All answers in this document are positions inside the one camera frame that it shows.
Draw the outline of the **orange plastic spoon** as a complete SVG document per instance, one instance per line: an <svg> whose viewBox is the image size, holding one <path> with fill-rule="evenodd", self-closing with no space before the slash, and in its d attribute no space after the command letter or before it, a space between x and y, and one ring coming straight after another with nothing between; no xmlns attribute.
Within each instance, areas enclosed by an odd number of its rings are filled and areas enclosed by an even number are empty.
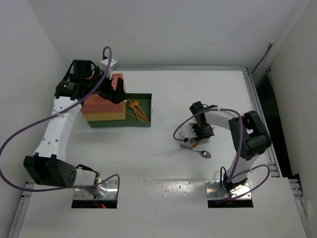
<svg viewBox="0 0 317 238"><path fill-rule="evenodd" d="M133 104L134 106L136 106L136 107L140 107L139 101L137 101L137 100L136 100L136 101L133 101L132 104Z"/></svg>

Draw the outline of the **green bottom drawer box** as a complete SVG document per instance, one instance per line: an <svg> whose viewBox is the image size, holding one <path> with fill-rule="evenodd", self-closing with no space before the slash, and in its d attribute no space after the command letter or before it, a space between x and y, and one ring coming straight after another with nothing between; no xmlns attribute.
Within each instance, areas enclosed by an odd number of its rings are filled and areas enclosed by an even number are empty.
<svg viewBox="0 0 317 238"><path fill-rule="evenodd" d="M106 128L106 127L151 127L151 109L152 109L152 94L149 93L128 93L128 98L133 101L139 101L141 109L147 115L150 121L146 121L139 109L134 106L136 113L140 119L146 122L138 121L137 119L125 114L125 120L109 120L109 121L87 121L89 126L92 128ZM133 110L127 105L126 102L126 112L133 114Z"/></svg>

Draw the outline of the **orange plastic knife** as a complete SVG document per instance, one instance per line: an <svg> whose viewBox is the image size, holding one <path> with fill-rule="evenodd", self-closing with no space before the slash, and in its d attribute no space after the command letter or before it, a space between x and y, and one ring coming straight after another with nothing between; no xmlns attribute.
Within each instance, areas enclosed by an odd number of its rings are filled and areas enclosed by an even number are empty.
<svg viewBox="0 0 317 238"><path fill-rule="evenodd" d="M146 121L150 121L149 118L147 117L147 115L144 113L144 111L138 107L139 111L141 112L141 114L143 115L143 117L146 119Z"/></svg>

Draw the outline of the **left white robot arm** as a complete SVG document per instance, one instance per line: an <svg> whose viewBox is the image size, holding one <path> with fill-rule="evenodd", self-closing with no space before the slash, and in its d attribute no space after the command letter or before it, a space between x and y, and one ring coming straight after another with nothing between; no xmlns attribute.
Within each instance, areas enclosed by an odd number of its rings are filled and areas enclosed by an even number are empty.
<svg viewBox="0 0 317 238"><path fill-rule="evenodd" d="M66 149L71 130L85 100L96 94L114 104L127 99L123 79L112 85L112 72L118 61L103 57L99 65L90 60L73 60L62 81L57 85L49 123L32 156L26 156L23 166L35 184L55 188L99 185L100 174L85 166L66 161Z"/></svg>

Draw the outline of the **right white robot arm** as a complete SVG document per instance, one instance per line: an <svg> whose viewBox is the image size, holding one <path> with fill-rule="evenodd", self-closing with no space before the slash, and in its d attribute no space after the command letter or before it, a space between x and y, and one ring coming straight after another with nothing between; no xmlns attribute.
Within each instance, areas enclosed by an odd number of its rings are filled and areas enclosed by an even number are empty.
<svg viewBox="0 0 317 238"><path fill-rule="evenodd" d="M212 125L228 129L236 151L231 166L222 176L220 186L230 192L245 182L257 158L271 146L271 137L256 111L242 116L233 110L218 110L216 106L205 107L200 101L190 106L195 122L190 124L193 135L191 142L201 141L214 136Z"/></svg>

